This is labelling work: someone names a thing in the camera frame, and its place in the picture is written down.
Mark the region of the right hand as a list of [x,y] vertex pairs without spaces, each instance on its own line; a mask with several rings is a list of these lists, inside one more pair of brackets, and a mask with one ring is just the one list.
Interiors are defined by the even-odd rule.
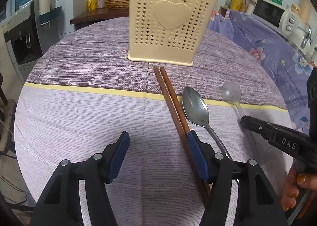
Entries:
[[281,206],[284,211],[287,211],[289,208],[293,208],[296,205],[296,198],[299,195],[300,187],[316,192],[317,177],[316,174],[299,174],[296,170],[295,164],[293,164],[286,176],[283,187]]

